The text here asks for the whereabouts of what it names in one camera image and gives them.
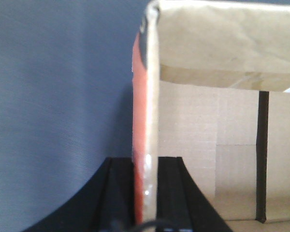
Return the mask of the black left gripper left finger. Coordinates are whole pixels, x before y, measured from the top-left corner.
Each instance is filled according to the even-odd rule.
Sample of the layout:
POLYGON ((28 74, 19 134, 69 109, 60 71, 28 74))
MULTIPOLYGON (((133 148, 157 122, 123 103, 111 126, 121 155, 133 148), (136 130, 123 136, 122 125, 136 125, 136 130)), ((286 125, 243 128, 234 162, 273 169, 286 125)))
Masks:
POLYGON ((119 222, 135 225, 133 163, 106 158, 88 182, 64 205, 27 228, 28 232, 110 232, 119 222))

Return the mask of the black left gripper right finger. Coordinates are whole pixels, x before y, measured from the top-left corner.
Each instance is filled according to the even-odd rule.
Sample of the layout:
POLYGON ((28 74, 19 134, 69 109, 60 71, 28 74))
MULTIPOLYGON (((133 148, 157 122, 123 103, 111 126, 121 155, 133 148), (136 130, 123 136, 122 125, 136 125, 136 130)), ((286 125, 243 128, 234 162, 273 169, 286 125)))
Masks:
POLYGON ((181 157, 159 157, 157 218, 180 232, 231 232, 190 176, 181 157))

